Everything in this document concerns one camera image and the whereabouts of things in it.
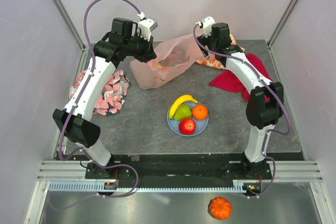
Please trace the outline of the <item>pink translucent plastic bag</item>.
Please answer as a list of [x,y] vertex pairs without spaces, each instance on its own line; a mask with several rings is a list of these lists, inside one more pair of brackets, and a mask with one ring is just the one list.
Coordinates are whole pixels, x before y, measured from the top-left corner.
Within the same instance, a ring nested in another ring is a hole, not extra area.
[[204,57],[192,34],[163,41],[154,52],[156,58],[147,63],[138,60],[130,63],[135,80],[144,90],[161,87]]

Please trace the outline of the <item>yellow fake banana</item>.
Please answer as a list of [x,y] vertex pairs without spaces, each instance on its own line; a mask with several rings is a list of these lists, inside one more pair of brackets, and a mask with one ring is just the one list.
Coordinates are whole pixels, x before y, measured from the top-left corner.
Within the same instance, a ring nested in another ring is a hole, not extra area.
[[198,103],[198,101],[193,98],[192,95],[190,94],[184,94],[182,96],[180,96],[179,98],[177,98],[173,104],[171,105],[169,111],[168,111],[168,118],[171,120],[173,119],[173,116],[175,115],[175,112],[177,111],[177,108],[183,104],[184,102],[194,102],[194,103]]

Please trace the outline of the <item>orange fake orange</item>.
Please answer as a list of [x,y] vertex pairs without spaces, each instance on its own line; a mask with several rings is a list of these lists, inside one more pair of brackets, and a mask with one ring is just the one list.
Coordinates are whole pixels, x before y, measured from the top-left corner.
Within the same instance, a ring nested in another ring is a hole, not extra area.
[[192,116],[196,120],[204,120],[208,116],[208,108],[202,104],[197,104],[195,107],[192,109]]

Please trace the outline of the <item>green fake pear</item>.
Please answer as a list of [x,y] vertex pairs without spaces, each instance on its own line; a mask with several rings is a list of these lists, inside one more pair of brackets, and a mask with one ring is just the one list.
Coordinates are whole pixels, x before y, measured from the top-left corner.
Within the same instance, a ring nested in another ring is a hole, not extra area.
[[188,106],[188,104],[181,104],[178,106],[173,119],[176,121],[183,120],[185,118],[191,118],[192,117],[192,110]]

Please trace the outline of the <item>red fake apple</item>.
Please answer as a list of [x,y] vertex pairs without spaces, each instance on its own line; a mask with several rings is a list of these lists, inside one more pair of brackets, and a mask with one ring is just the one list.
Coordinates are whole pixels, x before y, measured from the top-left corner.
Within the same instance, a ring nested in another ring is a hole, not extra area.
[[178,126],[182,135],[192,135],[196,131],[196,123],[192,118],[182,119]]

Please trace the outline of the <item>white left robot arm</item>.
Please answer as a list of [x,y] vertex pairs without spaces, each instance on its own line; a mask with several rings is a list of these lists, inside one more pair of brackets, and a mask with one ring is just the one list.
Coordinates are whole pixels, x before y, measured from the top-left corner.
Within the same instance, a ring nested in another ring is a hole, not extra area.
[[115,18],[110,32],[94,45],[88,69],[77,91],[62,110],[53,112],[60,137],[66,137],[86,151],[98,164],[97,173],[103,178],[114,175],[115,165],[112,154],[99,139],[100,127],[91,122],[94,107],[106,81],[126,57],[134,57],[140,62],[156,58],[152,31],[157,26],[156,20],[150,18],[143,18],[138,23]]

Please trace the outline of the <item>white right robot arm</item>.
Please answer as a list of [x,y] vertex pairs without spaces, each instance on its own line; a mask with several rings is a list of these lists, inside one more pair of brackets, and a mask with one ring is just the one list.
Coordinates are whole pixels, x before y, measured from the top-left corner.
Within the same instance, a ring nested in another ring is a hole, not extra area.
[[226,23],[217,23],[212,17],[206,17],[195,27],[203,31],[201,36],[195,38],[203,54],[214,54],[249,94],[246,117],[250,124],[250,135],[244,151],[248,161],[241,164],[240,172],[245,178],[254,178],[259,173],[257,163],[266,159],[270,133],[283,116],[283,86],[265,77],[252,65],[243,50],[233,44]]

